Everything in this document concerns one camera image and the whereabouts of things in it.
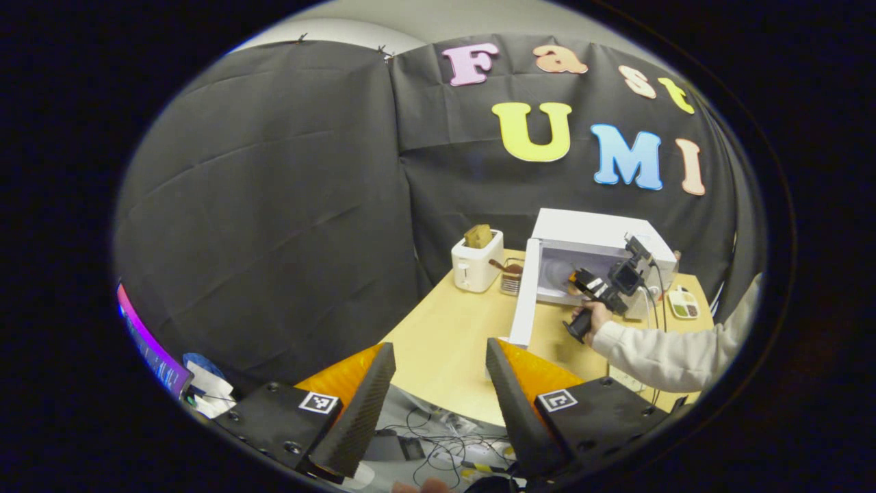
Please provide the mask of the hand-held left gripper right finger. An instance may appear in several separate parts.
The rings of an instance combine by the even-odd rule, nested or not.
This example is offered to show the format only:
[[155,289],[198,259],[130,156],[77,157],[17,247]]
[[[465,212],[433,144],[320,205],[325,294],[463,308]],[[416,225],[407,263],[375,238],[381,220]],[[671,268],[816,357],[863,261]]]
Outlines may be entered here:
[[669,417],[616,379],[582,380],[500,339],[488,340],[485,361],[517,468],[528,480],[609,468]]

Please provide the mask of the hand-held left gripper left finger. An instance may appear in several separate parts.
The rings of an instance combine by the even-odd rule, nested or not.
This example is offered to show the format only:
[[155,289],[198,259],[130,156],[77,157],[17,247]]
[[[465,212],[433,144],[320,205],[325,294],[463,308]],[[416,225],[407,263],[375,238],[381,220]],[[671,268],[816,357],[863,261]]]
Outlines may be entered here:
[[215,418],[215,427],[257,455],[302,475],[354,477],[396,371],[381,342],[297,384],[269,381]]

